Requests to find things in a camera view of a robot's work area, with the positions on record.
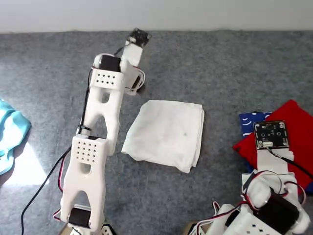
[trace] red cloth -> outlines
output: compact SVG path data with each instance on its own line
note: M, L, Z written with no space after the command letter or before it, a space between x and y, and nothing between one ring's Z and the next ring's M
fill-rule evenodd
M294 100L289 100L272 113L266 121L284 120L287 128L290 151L294 161L313 174L313 117L301 109ZM251 134L233 146L242 157L257 168L255 138ZM295 173L298 183L306 188L311 179L295 166L288 164L288 170Z

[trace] black cable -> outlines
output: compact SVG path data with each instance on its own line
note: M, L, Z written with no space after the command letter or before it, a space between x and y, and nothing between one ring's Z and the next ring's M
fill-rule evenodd
M278 154L276 153L273 153L273 151L270 149L270 148L267 148L267 150L272 154L274 155L275 157L277 158L280 158L282 160L284 160L285 162L287 163L290 163L291 165L295 166L296 168L298 168L299 170L301 170L303 173L305 173L307 176L309 176L311 178L311 180L313 180L313 175L311 173L309 173L308 170L306 170L305 168L303 168L302 166L300 166L299 164L295 163L294 161L288 159L288 158L284 158L282 156L279 156Z
M47 175L47 177L45 178L45 181L41 184L41 186L39 187L39 189L37 190L37 192L35 193L35 195L32 197L32 199L30 199L30 201L28 202L28 204L26 205L26 207L24 208L24 210L22 211L21 214L21 226L22 226L22 235L24 234L24 214L26 212L26 210L28 209L28 207L30 206L30 204L35 200L35 198L37 197L37 195L40 193L40 191L43 189L43 187L45 186L46 182L48 181L48 179L50 178L50 176L52 175L53 171L55 170L55 168L57 167L57 165L59 164L59 162L70 152L72 145L65 151L65 153L55 162L55 164L53 165L51 171L49 172L49 174Z
M130 43L127 44L127 45L125 45L125 46L120 47L119 49L117 49L117 51L114 53L114 56L116 56L118 53L121 52L122 49L124 49L125 47L127 47L127 46L129 46L129 45L130 45Z
M87 85L87 89L86 89L86 94L85 94L85 102L84 102L84 109L83 109L83 114L82 114L82 118L80 121L80 125L79 125L79 130L78 130L78 134L81 133L82 129L89 129L87 127L84 126L84 120L85 120L85 114L86 114L86 106L87 106L87 101L88 101L88 96L89 96L89 86L90 86L90 74L92 72L92 69L90 69L89 74L88 74L88 85ZM21 213L21 228L22 228L22 233L21 235L24 235L24 214L26 212L26 210L28 209L28 207L32 204L32 202L35 200L35 198L38 196L38 194L40 193L40 191L43 189L43 187L45 186L45 184L47 183L48 179L50 178L50 176L52 175L53 171L55 170L55 168L57 167L57 165L60 163L60 161L65 158L67 156L67 154L71 151L72 145L65 151L65 153L55 162L55 164L53 165L51 171L48 173L46 179L44 180L44 182L40 185L39 189L37 190L37 192L34 194L34 196L32 197L32 199L30 199L30 201L28 202L28 204L26 205L26 207L23 209L22 213Z
M87 101L88 101L89 92L90 92L90 78L91 78L91 72L92 72L92 69L90 69L89 74L88 74L88 81L87 81L87 88L86 88L86 93L85 93L84 108L83 108L82 118L81 118L80 124L79 124L78 134L80 134L80 133L82 132L82 129L87 129L87 130L90 131L89 128L87 128L87 127L84 126L84 121L85 121L85 114L86 114Z
M78 233L78 235L82 235L76 228L72 228L75 232Z

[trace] wire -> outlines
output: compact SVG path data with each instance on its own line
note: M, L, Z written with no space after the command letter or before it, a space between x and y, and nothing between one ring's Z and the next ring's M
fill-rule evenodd
M280 191L282 190L282 187L283 187L283 182L282 182L282 179L279 177L279 175L278 175L277 173L275 173L274 171L262 170L262 171L259 171L258 173L256 173L256 174L254 175L254 177L252 178L252 180L250 181L250 183L249 183L249 184L247 185L247 187L246 187L246 192L245 192L245 194L247 194L248 188L249 188L250 184L252 183L252 181L255 180L257 177L259 177L260 175L262 175L263 173L271 173L271 174L277 176L277 178L279 179L279 183L280 183L280 188L279 188L278 193L280 193Z
M214 201L214 202L212 203L212 207L214 208L214 212L215 212L214 215L216 215L216 214L219 212L219 210L221 209L221 207L220 207L220 205L218 204L217 201Z
M297 186L302 190L302 192L303 192L303 200L302 200L302 202L301 202L301 205L303 206L303 205L306 203L306 201L307 201L307 194L305 193L304 188L301 187L301 185L299 185L298 183L293 182L293 181L286 181L286 182L284 182L284 184L285 184L285 185L286 185L286 184L297 185Z
M227 211L227 212L224 212L224 213L221 213L221 214L217 214L217 215L214 215L212 216L211 218L208 218L208 219L205 219L205 220L202 220L202 221L199 221L197 224L196 224L196 235L199 235L199 227L204 225L204 224L209 224L209 223L212 223L213 220L217 219L217 218L220 218L220 217L223 217L225 215L228 215L232 212L234 212L235 210L237 210L237 208L239 206L241 206L242 204L247 204L246 201L241 201L235 208Z
M61 222L61 219L57 217L57 214L60 213L61 209L58 209L55 213L53 213L52 218L54 218L55 220Z
M41 184L41 186L39 187L39 189L37 190L37 192L34 194L34 196L30 199L30 201L28 202L28 204L26 205L26 207L23 209L22 214L21 214L21 227L22 227L22 235L24 234L24 214L26 212L26 210L28 209L28 207L30 206L30 204L35 200L35 198L38 196L38 194L40 193L40 191L43 189L43 187L45 186L46 182L48 181L48 179L50 178L50 176L52 175L53 171L55 170L55 168L57 167L57 165L59 164L59 162L71 151L71 147L70 146L65 153L59 157L59 159L55 162L55 164L53 165L51 171L48 173L47 177L45 178L44 182Z
M76 228L72 228L75 232L78 233L78 235L82 235Z
M59 190L60 190L61 192L63 192L63 187L62 187L62 184L61 184L61 179L62 179L62 174L63 174L64 162L65 162L65 158L63 158L62 161L61 161L61 166L60 166L60 171L59 171L59 177L58 177L58 187L59 187Z
M118 53L120 53L122 49L124 49L125 47L127 47L127 46L129 46L129 45L130 45L130 43L127 44L127 45L125 45L125 46L120 47L119 49L117 49L117 51L114 53L114 56L117 56Z
M83 114L82 114L82 118L80 121L80 125L79 125L79 130L78 130L78 134L81 133L84 127L84 120L85 120L85 114L86 114L86 106L87 106L87 100L88 100L88 96L89 96L89 86L90 86L90 75L92 72L92 68L89 71L88 74L88 86L86 89L86 94L85 94L85 102L84 102L84 109L83 109ZM24 234L24 214L26 212L26 210L28 209L28 207L32 204L32 202L35 200L35 198L38 196L38 194L40 193L40 191L43 189L43 187L45 186L45 184L47 183L48 179L50 178L50 176L52 175L53 171L55 170L55 168L57 167L57 165L61 163L61 167L60 167L60 171L59 171L59 176L58 176L58 187L60 189L61 192L63 192L63 188L61 185L61 178L62 178L62 173L63 173L63 168L64 168L64 162L65 162L65 158L67 156L67 154L71 151L72 145L64 152L64 154L59 157L59 159L55 162L55 164L53 165L51 171L48 173L46 179L44 180L44 182L41 184L41 186L39 187L39 189L37 190L37 192L34 194L34 196L30 199L30 201L28 202L28 204L26 205L26 207L23 209L22 213L21 213L21 235ZM55 218L56 220L58 220L57 217L55 217L58 213L60 212L60 210L57 210L54 214L53 214L53 218Z
M306 170L305 168L303 168L302 166L298 165L297 163L295 163L294 161L292 161L288 158L284 158L284 157L274 153L269 147L267 147L267 150L268 150L268 152L270 152L275 157L280 158L280 159L284 160L285 162L290 163L291 165L295 166L296 168L301 170L303 173L305 173L307 176L309 176L311 178L311 180L313 180L313 175L311 173L309 173L309 171Z

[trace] white wall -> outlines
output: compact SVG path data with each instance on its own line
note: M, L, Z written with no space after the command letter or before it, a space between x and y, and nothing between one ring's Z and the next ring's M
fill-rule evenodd
M313 29L313 0L0 0L0 32Z

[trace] blue patterned cloth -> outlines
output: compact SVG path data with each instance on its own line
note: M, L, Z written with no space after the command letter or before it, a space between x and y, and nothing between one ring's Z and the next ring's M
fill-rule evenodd
M253 123L264 121L271 112L262 113L262 112L254 112L254 113L246 113L239 114L241 132L243 137L247 137L249 134L253 132Z

